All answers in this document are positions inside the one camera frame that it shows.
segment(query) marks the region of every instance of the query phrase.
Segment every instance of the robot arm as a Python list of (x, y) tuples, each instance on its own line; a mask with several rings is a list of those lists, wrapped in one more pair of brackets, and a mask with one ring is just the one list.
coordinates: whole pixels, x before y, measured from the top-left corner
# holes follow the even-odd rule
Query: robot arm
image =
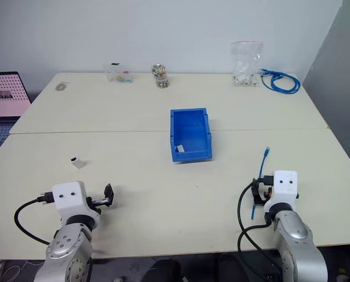
[(86, 265), (92, 255), (92, 230), (99, 224), (100, 209), (113, 200), (111, 185), (105, 198), (93, 201), (86, 197), (82, 182), (55, 185), (52, 188), (56, 208), (62, 216), (62, 228), (46, 249), (46, 259), (35, 276), (35, 282), (86, 281)]
[(258, 183), (253, 186), (255, 203), (264, 204), (265, 221), (274, 222), (274, 240), (282, 258), (285, 282), (326, 282), (328, 272), (321, 252), (316, 248), (311, 229), (296, 212), (297, 173), (279, 170), (274, 177), (265, 176), (272, 186), (267, 199), (259, 199)]

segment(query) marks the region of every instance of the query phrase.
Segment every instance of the small white block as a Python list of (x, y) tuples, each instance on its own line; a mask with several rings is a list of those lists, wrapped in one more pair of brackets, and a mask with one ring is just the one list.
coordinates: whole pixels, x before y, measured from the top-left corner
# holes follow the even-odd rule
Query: small white block
[(77, 156), (71, 158), (70, 162), (78, 169), (85, 166), (85, 163), (81, 161)]
[(183, 153), (184, 152), (183, 145), (178, 145), (177, 146), (177, 151), (180, 152), (180, 153)]

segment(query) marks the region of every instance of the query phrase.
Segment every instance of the laptop screen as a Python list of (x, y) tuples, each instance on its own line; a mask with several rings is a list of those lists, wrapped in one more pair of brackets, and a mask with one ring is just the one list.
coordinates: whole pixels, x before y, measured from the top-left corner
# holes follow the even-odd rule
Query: laptop screen
[(18, 72), (0, 72), (0, 117), (22, 116), (30, 104)]

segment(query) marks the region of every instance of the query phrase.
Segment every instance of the blue plastic bin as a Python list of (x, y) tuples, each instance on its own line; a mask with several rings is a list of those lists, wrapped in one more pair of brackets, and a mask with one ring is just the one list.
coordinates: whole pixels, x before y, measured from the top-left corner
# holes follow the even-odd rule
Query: blue plastic bin
[(206, 108), (171, 110), (170, 144), (173, 162), (211, 159)]

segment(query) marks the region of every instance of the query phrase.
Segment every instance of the laptop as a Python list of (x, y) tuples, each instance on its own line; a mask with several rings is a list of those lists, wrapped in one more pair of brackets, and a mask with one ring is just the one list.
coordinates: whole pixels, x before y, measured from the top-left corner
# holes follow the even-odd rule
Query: laptop
[(18, 72), (0, 72), (0, 145), (31, 101)]

